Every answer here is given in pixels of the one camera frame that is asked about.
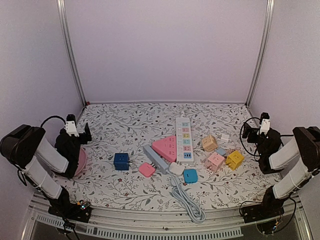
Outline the dark blue cube socket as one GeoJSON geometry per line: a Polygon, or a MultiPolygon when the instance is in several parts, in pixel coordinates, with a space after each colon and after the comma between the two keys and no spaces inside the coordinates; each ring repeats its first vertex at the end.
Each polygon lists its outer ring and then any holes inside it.
{"type": "Polygon", "coordinates": [[[113,165],[117,171],[128,171],[131,165],[129,154],[115,153],[113,165]]]}

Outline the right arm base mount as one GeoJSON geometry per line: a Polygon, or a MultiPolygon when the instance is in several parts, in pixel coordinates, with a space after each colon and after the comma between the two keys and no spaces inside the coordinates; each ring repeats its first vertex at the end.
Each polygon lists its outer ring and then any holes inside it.
{"type": "Polygon", "coordinates": [[[275,197],[273,187],[269,187],[263,196],[262,202],[254,205],[240,206],[239,214],[245,223],[256,222],[280,216],[284,213],[283,204],[288,197],[278,199],[275,197]]]}

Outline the small pink adapter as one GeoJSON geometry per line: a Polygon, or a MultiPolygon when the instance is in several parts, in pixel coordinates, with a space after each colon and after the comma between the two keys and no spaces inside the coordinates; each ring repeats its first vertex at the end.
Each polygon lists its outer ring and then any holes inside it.
{"type": "Polygon", "coordinates": [[[146,178],[150,178],[155,172],[156,169],[149,163],[144,162],[139,168],[138,171],[146,178]]]}

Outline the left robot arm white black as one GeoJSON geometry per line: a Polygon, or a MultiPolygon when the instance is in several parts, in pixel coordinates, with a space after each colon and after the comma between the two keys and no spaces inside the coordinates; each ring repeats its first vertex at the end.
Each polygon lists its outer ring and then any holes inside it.
{"type": "Polygon", "coordinates": [[[46,197],[57,200],[54,207],[63,217],[70,217],[74,205],[49,171],[72,179],[84,169],[87,155],[82,146],[92,141],[90,127],[86,124],[84,132],[79,133],[75,122],[67,121],[54,145],[45,133],[43,127],[22,124],[1,139],[0,153],[46,197]]]}

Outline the beige cube socket plug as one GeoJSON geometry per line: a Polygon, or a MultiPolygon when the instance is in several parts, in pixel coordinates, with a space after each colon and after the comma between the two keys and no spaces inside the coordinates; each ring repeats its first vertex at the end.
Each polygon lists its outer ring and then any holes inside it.
{"type": "Polygon", "coordinates": [[[201,140],[202,147],[206,152],[213,152],[218,148],[217,140],[214,136],[209,134],[201,140]]]}

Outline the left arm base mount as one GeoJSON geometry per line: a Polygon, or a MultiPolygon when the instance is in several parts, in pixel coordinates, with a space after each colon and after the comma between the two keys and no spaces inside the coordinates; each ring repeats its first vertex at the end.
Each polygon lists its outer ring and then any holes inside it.
{"type": "Polygon", "coordinates": [[[48,210],[50,214],[67,220],[89,222],[92,213],[91,203],[85,200],[71,202],[69,192],[64,187],[62,187],[58,198],[47,197],[47,199],[50,203],[48,210]]]}

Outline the white power strip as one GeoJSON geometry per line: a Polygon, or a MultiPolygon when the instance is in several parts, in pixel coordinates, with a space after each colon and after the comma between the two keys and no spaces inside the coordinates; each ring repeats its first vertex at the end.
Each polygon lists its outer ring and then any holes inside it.
{"type": "Polygon", "coordinates": [[[191,121],[182,111],[180,117],[175,119],[176,132],[176,162],[180,165],[194,164],[193,139],[191,121]]]}

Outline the grey-blue power strip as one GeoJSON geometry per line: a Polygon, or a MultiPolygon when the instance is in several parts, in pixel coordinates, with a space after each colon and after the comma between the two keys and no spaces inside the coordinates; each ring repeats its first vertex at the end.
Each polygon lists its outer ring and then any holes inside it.
{"type": "Polygon", "coordinates": [[[157,167],[164,175],[168,173],[169,165],[152,149],[150,145],[144,145],[143,152],[149,160],[157,167]]]}

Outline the pink cube socket plug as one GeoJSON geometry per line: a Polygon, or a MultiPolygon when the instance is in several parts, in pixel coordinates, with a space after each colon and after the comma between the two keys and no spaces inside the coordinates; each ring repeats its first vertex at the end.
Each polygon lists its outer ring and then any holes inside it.
{"type": "Polygon", "coordinates": [[[224,163],[225,157],[220,155],[217,152],[213,152],[204,162],[205,166],[213,171],[216,172],[224,163]]]}

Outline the white cube socket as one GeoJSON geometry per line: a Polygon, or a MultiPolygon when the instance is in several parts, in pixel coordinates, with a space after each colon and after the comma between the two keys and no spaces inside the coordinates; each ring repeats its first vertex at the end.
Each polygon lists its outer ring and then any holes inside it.
{"type": "Polygon", "coordinates": [[[172,162],[169,165],[169,172],[176,175],[181,176],[185,170],[185,167],[183,165],[177,164],[176,162],[172,162]]]}

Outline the cyan square adapter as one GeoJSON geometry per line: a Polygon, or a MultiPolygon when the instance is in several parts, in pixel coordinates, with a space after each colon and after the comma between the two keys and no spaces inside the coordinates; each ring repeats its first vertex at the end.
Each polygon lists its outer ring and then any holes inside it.
{"type": "Polygon", "coordinates": [[[186,184],[194,184],[198,182],[198,174],[195,169],[185,169],[183,171],[183,178],[186,184]]]}

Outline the pink triangular socket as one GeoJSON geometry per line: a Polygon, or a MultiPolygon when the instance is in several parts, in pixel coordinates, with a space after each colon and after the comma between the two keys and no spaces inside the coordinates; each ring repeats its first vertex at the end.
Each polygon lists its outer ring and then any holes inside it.
{"type": "Polygon", "coordinates": [[[177,159],[177,143],[175,135],[154,141],[151,148],[170,163],[175,162],[177,159]]]}

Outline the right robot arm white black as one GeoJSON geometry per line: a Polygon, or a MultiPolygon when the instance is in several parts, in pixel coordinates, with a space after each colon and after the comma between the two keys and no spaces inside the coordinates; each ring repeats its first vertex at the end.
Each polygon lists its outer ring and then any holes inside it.
{"type": "Polygon", "coordinates": [[[269,187],[263,196],[258,213],[269,218],[282,206],[293,192],[301,189],[320,172],[320,129],[316,126],[295,127],[293,137],[282,144],[281,134],[269,128],[253,128],[244,123],[240,129],[240,140],[256,145],[259,168],[263,174],[281,172],[298,157],[295,166],[275,185],[269,187]]]}

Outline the yellow cube socket plug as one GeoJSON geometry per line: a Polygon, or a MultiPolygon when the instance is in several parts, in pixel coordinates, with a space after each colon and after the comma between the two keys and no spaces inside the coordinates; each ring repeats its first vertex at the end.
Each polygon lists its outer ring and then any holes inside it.
{"type": "Polygon", "coordinates": [[[238,150],[235,150],[227,156],[225,164],[234,171],[242,164],[244,159],[245,157],[238,150]]]}

